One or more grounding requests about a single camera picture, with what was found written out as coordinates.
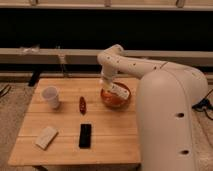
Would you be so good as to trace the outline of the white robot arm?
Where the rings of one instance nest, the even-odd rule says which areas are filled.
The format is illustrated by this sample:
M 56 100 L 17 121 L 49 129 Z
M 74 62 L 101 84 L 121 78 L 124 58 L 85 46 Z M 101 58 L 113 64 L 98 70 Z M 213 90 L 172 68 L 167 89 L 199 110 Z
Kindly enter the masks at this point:
M 136 90 L 141 171 L 198 171 L 192 107 L 208 92 L 198 69 L 169 61 L 129 58 L 113 45 L 97 55 L 104 89 L 120 94 L 118 72 L 139 80 Z

